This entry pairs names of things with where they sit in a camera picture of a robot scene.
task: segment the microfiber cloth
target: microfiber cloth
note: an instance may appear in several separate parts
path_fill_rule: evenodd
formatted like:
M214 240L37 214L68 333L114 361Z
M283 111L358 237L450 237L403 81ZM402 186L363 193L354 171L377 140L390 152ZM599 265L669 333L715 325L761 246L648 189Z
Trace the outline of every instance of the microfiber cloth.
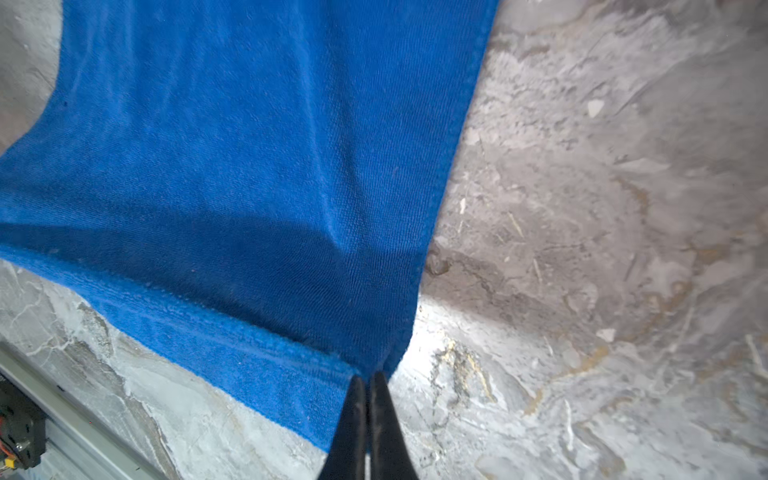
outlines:
M391 374L495 0L65 0L0 257L328 449Z

